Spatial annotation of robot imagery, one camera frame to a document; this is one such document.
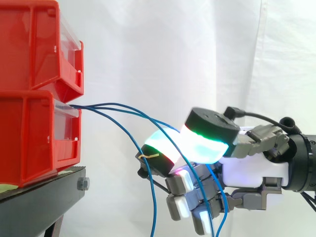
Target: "green led light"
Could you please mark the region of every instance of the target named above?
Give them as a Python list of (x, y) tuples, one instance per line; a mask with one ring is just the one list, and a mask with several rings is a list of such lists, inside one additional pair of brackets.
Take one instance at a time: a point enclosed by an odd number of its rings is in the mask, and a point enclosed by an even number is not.
[(213, 141), (189, 130), (185, 125), (181, 129), (185, 155), (190, 161), (203, 164), (214, 164), (219, 161), (228, 149), (223, 142)]

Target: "blue wire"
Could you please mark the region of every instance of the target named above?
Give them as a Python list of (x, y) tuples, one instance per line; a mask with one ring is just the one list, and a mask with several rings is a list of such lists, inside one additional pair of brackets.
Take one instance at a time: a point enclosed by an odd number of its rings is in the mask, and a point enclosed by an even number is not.
[[(143, 116), (143, 115), (141, 115), (141, 114), (139, 114), (139, 113), (135, 113), (135, 112), (132, 112), (132, 111), (128, 111), (128, 110), (120, 110), (120, 109), (108, 108), (108, 107), (98, 107), (97, 109), (98, 109), (98, 110), (113, 110), (113, 111), (118, 111), (118, 112), (127, 113), (127, 114), (131, 114), (131, 115), (136, 115), (136, 116), (139, 116), (139, 117), (142, 117), (142, 118), (145, 118), (145, 119), (146, 119), (145, 116)], [(175, 131), (177, 131), (177, 132), (180, 133), (180, 131), (179, 131), (178, 129), (176, 129), (175, 127), (169, 125), (168, 123), (159, 121), (159, 120), (154, 119), (154, 118), (153, 118), (153, 120), (154, 120), (155, 122), (157, 122), (157, 123), (160, 123), (160, 124), (162, 124), (162, 125), (164, 125), (164, 126), (166, 126), (166, 127), (169, 127), (169, 128), (171, 128), (171, 129), (173, 129), (173, 130), (175, 130)]]
[(198, 174), (196, 173), (196, 171), (193, 169), (192, 165), (190, 164), (190, 162), (188, 161), (188, 159), (183, 155), (183, 153), (181, 152), (181, 150), (179, 149), (179, 147), (177, 146), (177, 144), (175, 144), (175, 142), (171, 139), (171, 137), (163, 130), (163, 128), (161, 126), (159, 126), (159, 124), (157, 124), (151, 117), (149, 117), (148, 115), (146, 115), (144, 112), (133, 108), (131, 106), (127, 106), (127, 105), (123, 105), (123, 104), (119, 104), (119, 103), (103, 103), (103, 104), (96, 104), (96, 105), (89, 105), (88, 107), (99, 107), (99, 106), (107, 106), (107, 105), (113, 105), (113, 106), (121, 106), (133, 111), (136, 111), (138, 113), (140, 113), (141, 115), (143, 115), (144, 117), (146, 117), (147, 119), (149, 119), (157, 128), (159, 128), (162, 133), (169, 139), (169, 141), (173, 144), (173, 146), (177, 149), (177, 151), (180, 153), (180, 155), (182, 156), (182, 158), (184, 159), (184, 161), (187, 163), (188, 167), (190, 168), (190, 170), (192, 171), (192, 173), (194, 174), (197, 183), (201, 189), (202, 195), (203, 195), (203, 200), (204, 200), (204, 204), (206, 206), (207, 209), (207, 214), (208, 214), (208, 218), (210, 220), (210, 224), (211, 224), (211, 230), (212, 230), (212, 236), (214, 237), (214, 227), (213, 227), (213, 218), (212, 218), (212, 214), (211, 214), (211, 208), (209, 206), (209, 203), (207, 201), (207, 197), (203, 188), (203, 184), (201, 182), (201, 180), (199, 179)]
[(223, 220), (220, 224), (220, 226), (218, 227), (218, 230), (217, 230), (217, 233), (216, 233), (216, 237), (219, 236), (219, 233), (221, 232), (221, 229), (226, 221), (226, 218), (227, 218), (227, 213), (228, 213), (228, 201), (227, 201), (227, 197), (226, 197), (226, 194), (224, 193), (224, 190), (220, 184), (220, 182), (218, 181), (216, 175), (214, 174), (213, 170), (211, 169), (211, 167), (209, 166), (209, 164), (206, 165), (207, 169), (209, 170), (209, 172), (211, 173), (211, 175), (213, 176), (214, 178), (214, 181), (215, 183), (217, 184), (218, 186), (218, 189), (221, 191), (221, 194), (222, 194), (222, 197), (224, 199), (224, 206), (225, 206), (225, 214), (224, 214), (224, 217), (223, 217)]
[[(117, 126), (119, 126), (128, 136), (129, 138), (132, 140), (132, 142), (134, 143), (135, 147), (137, 148), (138, 152), (140, 154), (144, 154), (142, 149), (140, 148), (140, 146), (137, 144), (137, 142), (135, 141), (134, 137), (119, 123), (117, 122), (114, 118), (100, 112), (100, 111), (97, 111), (96, 109), (93, 109), (93, 108), (90, 108), (90, 107), (87, 107), (87, 106), (79, 106), (79, 105), (76, 105), (74, 106), (78, 109), (86, 109), (86, 110), (90, 110), (90, 111), (93, 111), (97, 114), (100, 114), (106, 118), (108, 118), (109, 120), (111, 120), (113, 123), (115, 123)], [(153, 226), (152, 226), (152, 231), (151, 231), (151, 234), (150, 236), (151, 237), (154, 237), (154, 234), (155, 234), (155, 229), (156, 229), (156, 222), (157, 222), (157, 201), (156, 201), (156, 194), (155, 194), (155, 189), (154, 189), (154, 181), (153, 181), (153, 176), (152, 176), (152, 173), (150, 171), (150, 167), (148, 165), (148, 162), (146, 160), (146, 158), (143, 158), (144, 162), (145, 162), (145, 165), (146, 165), (146, 168), (147, 168), (147, 172), (148, 172), (148, 176), (149, 176), (149, 179), (150, 179), (150, 186), (151, 186), (151, 190), (152, 190), (152, 196), (153, 196), (153, 203), (154, 203), (154, 219), (153, 219)]]

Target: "red plastic bin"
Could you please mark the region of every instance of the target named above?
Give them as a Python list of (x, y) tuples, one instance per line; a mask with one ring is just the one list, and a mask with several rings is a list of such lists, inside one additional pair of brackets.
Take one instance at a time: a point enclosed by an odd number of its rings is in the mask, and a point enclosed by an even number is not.
[(19, 187), (80, 161), (81, 112), (48, 91), (0, 91), (0, 184)]
[(54, 0), (0, 0), (0, 89), (83, 95), (83, 44)]

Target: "metal bolt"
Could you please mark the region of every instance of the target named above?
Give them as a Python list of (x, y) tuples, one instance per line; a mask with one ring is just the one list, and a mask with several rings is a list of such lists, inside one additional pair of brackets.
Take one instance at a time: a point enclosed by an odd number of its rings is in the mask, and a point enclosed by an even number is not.
[(87, 191), (90, 187), (90, 179), (89, 178), (79, 178), (78, 179), (78, 190)]

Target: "white fabric background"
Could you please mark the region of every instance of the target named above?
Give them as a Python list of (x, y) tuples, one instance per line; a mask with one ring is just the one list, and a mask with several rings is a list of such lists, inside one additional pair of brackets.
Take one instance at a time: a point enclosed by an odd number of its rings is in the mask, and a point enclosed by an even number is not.
[[(176, 127), (192, 106), (221, 112), (232, 105), (275, 119), (291, 116), (304, 132), (316, 133), (312, 0), (59, 2), (85, 47), (85, 95), (77, 104), (121, 102)], [(140, 145), (155, 131), (144, 119), (109, 114)], [(137, 176), (136, 152), (114, 124), (83, 112), (80, 164), (91, 187), (65, 215), (61, 237), (150, 235), (150, 185)], [(313, 236), (311, 208), (298, 194), (284, 193), (266, 212), (234, 210), (221, 236)], [(155, 236), (197, 236), (191, 219), (172, 221), (165, 193), (156, 194)]]

